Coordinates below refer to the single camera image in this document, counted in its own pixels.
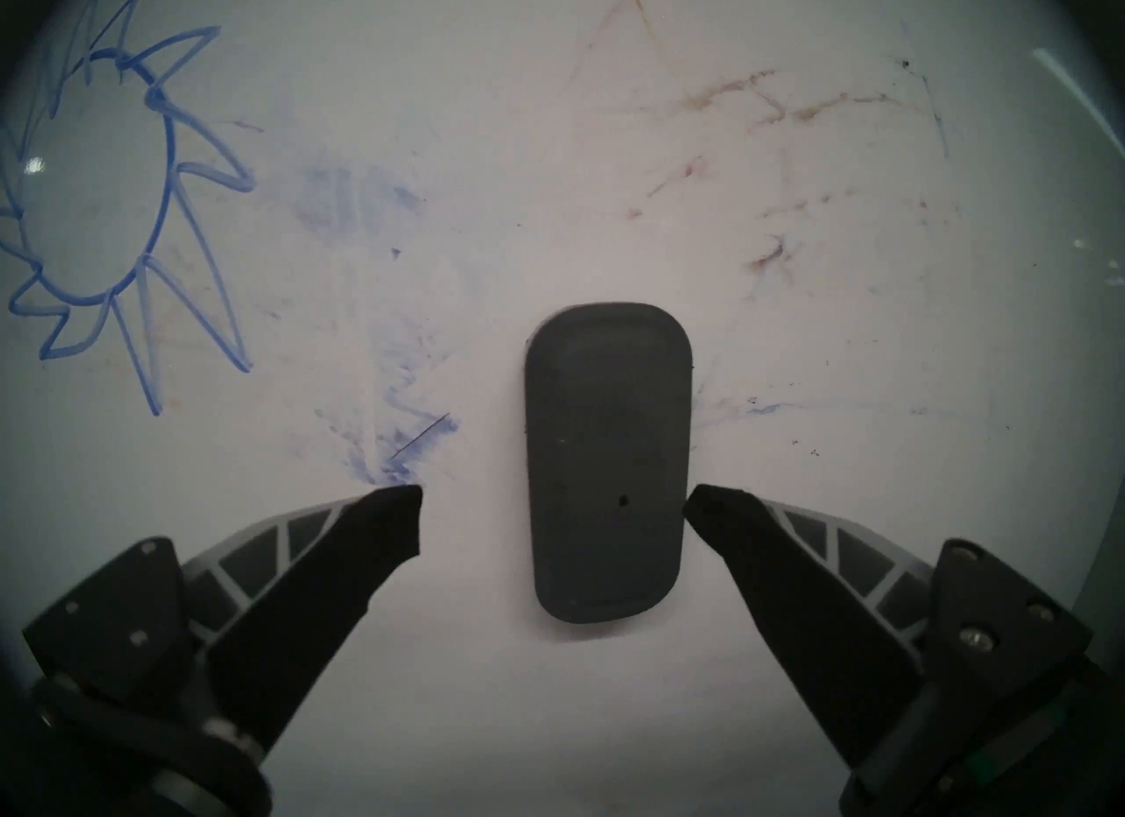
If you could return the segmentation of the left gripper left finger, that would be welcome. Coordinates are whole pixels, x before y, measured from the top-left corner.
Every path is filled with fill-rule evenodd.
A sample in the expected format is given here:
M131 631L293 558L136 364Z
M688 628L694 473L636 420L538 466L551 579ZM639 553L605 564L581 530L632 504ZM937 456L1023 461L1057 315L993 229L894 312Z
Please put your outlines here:
M231 722L266 752L420 554L423 490L397 485L273 517L180 562L146 536L22 629L46 677L132 713Z

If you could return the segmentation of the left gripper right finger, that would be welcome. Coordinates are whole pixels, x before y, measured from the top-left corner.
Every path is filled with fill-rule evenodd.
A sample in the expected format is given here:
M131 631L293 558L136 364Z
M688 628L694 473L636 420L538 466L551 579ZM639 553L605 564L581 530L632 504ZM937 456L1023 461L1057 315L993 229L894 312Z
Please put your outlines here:
M1058 695L1091 629L984 546L927 564L852 521L699 484L688 524L858 776L935 776Z

